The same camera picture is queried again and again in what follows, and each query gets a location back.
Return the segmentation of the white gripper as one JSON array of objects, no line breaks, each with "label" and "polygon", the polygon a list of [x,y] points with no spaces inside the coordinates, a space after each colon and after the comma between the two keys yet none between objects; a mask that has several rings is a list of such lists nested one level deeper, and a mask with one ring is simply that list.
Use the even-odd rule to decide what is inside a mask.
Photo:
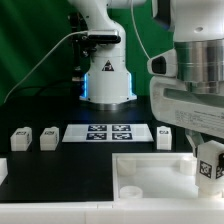
[{"label": "white gripper", "polygon": [[224,139],[224,82],[219,90],[218,94],[195,94],[175,78],[154,76],[150,81],[153,115],[158,121],[186,129],[194,157],[204,143],[200,133]]}]

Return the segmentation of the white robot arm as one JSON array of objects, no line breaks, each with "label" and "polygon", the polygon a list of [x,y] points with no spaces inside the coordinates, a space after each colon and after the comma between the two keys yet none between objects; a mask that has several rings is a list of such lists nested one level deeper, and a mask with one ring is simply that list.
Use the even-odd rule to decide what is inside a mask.
[{"label": "white robot arm", "polygon": [[126,69],[125,30],[108,10],[146,1],[153,18],[174,33],[173,48],[147,63],[153,115],[184,128],[193,148],[201,146],[204,134],[224,139],[224,0],[68,0],[96,48],[81,98],[103,108],[136,98]]}]

